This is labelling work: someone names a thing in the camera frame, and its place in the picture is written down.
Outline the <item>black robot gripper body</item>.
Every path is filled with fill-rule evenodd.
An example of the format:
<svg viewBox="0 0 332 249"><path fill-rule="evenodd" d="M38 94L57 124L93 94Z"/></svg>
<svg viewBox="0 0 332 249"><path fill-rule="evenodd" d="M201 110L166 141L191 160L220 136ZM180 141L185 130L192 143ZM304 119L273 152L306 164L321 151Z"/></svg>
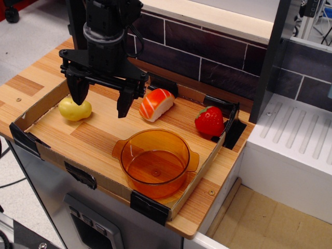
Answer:
<svg viewBox="0 0 332 249"><path fill-rule="evenodd" d="M141 49L136 54L127 52L128 30L141 42ZM136 87L138 98L142 98L145 95L148 75L128 60L139 56L144 50L143 38L133 24L120 29L119 33L113 36L95 32L84 24L84 37L88 45L86 50L62 49L59 52L63 60L61 73L65 77L68 72L77 75L89 73L86 77L89 85L99 84L119 92L126 86Z"/></svg>

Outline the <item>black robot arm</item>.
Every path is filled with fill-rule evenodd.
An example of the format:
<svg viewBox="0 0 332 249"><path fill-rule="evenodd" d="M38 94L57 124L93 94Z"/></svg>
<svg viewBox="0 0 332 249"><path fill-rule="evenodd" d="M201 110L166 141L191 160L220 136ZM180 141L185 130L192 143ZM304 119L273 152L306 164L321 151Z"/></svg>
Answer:
<svg viewBox="0 0 332 249"><path fill-rule="evenodd" d="M66 1L74 49L62 49L61 73L77 105L86 99L90 85L119 91L118 117L127 115L133 101L145 94L148 74L133 65L126 50L128 30L141 16L141 1Z"/></svg>

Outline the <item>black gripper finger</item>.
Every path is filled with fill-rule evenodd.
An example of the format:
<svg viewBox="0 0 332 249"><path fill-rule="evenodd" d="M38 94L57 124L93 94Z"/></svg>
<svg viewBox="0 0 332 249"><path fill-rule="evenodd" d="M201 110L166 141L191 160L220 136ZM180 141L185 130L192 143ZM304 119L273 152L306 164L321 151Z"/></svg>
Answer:
<svg viewBox="0 0 332 249"><path fill-rule="evenodd" d="M117 100L118 118L124 118L135 99L138 98L137 88L126 86L119 92Z"/></svg>
<svg viewBox="0 0 332 249"><path fill-rule="evenodd" d="M71 97L77 105L81 105L87 97L89 91L89 81L86 77L89 75L89 73L77 75L72 72L68 72L66 74L67 85Z"/></svg>

